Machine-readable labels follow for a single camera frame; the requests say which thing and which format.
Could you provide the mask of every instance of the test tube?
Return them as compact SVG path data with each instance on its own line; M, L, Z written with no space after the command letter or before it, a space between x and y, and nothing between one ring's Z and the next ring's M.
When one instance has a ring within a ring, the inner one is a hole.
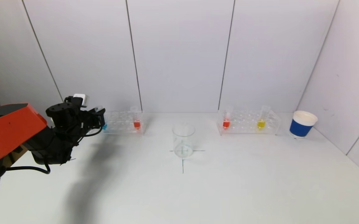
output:
M227 106L224 111L224 122L222 122L222 127L224 130L227 130L230 126L230 117L233 111L233 107Z
M259 119L258 119L258 122L257 122L258 130L264 129L265 123L266 123L266 120L268 118L270 110L271 110L270 106L262 106L261 112L260 112L260 115L259 115Z
M139 111L137 106L132 106L130 108L130 111L132 113L132 120L134 122L134 128L139 130L141 129L141 120L139 119Z

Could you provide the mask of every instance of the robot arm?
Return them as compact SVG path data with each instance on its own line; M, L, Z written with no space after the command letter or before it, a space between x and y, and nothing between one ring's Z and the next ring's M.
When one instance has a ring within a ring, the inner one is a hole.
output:
M53 128L47 126L46 120L30 104L0 106L0 161L23 144L36 163L46 165L48 172L44 173L49 173L48 164L68 162L73 147L78 146L83 137L100 133L105 125L104 108L81 110L87 106L87 100L86 95L74 95L49 107L46 113L54 121ZM91 129L99 131L87 135ZM0 176L6 170L15 169L20 167L0 166Z

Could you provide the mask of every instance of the test tube rack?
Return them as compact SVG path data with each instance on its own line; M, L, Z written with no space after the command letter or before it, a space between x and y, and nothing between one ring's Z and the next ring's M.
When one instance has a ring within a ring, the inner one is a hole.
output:
M277 134L281 119L273 112L268 112L265 127L258 129L257 122L260 111L253 110L234 110L230 117L230 126L223 127L225 111L218 111L217 127L220 135L223 134Z
M134 113L137 113L140 122L139 129L136 129L134 126ZM104 119L105 126L102 133L105 134L143 135L145 132L145 122L142 111L106 111L104 113Z

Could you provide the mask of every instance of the test tube with yellow liquid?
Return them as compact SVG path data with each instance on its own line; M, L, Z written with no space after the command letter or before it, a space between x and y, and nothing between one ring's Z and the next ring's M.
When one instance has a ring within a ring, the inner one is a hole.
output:
M257 121L258 130L263 130L265 127L265 123L268 119L269 111L271 110L270 106L262 106L261 112L259 114L259 119Z

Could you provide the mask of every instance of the black cross mark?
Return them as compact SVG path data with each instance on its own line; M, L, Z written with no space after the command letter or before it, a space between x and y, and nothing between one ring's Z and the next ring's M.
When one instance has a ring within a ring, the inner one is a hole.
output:
M194 152L205 152L205 150L194 150ZM183 167L183 161L185 159L182 159L182 174L184 173L184 167Z

